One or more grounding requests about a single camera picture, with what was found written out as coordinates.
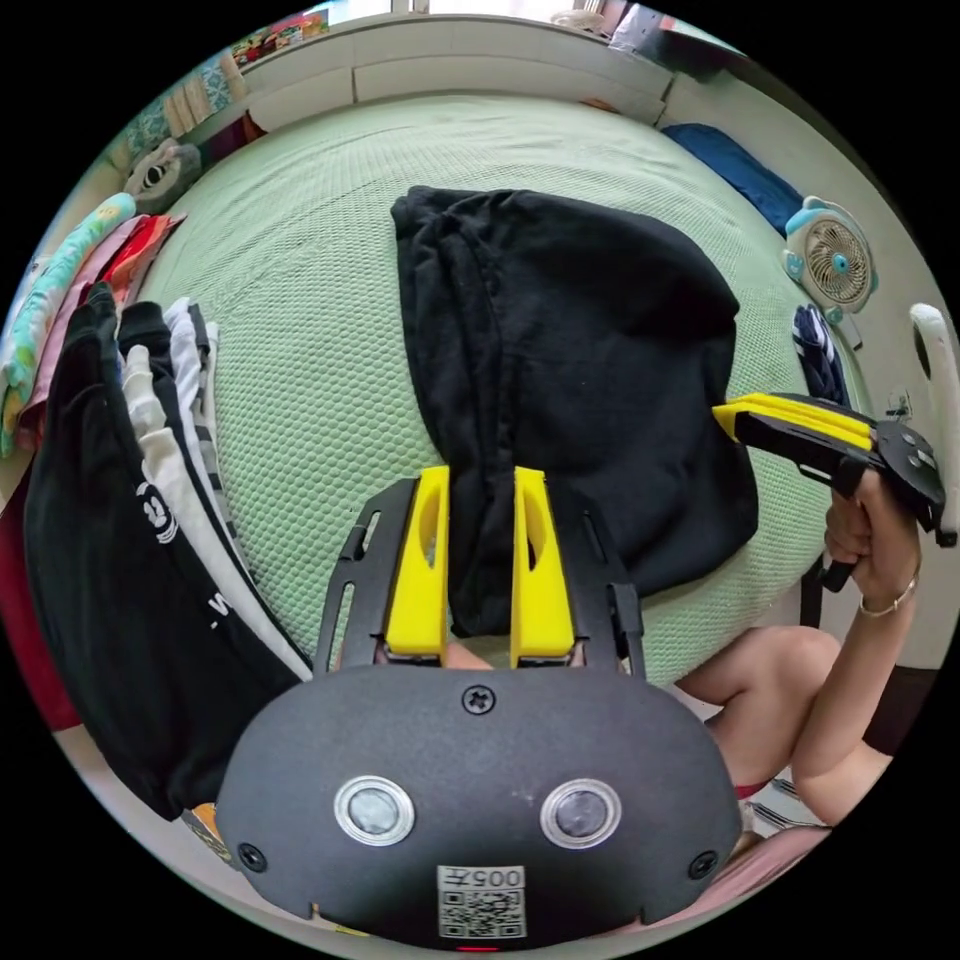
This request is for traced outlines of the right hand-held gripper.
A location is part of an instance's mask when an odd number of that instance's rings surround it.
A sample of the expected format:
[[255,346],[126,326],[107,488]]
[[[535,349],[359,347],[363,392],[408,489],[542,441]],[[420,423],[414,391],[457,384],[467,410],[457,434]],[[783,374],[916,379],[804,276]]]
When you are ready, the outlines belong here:
[[896,420],[874,420],[826,400],[794,394],[747,394],[712,414],[736,442],[793,463],[801,475],[843,497],[871,469],[941,548],[958,543],[950,493],[931,444]]

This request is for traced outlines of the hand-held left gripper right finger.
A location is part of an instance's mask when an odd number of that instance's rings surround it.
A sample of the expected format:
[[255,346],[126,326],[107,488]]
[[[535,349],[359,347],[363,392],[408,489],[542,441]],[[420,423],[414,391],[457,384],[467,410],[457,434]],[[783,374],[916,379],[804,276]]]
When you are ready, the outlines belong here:
[[562,554],[545,474],[514,469],[514,530],[510,615],[513,669],[566,663],[575,634]]

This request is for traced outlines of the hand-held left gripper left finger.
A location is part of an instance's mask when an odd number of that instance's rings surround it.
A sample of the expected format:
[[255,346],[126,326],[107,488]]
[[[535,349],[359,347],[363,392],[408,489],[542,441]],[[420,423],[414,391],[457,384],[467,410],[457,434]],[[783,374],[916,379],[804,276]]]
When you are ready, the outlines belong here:
[[450,471],[416,484],[396,568],[385,644],[391,654],[443,654],[447,641]]

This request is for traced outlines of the person's right hand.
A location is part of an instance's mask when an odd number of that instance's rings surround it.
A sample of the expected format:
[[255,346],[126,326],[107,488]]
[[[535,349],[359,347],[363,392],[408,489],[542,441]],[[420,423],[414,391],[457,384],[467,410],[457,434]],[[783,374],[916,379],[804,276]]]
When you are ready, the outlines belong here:
[[861,607],[871,615],[896,610],[916,589],[922,560],[917,522],[871,469],[853,495],[832,494],[825,545],[831,559],[853,566]]

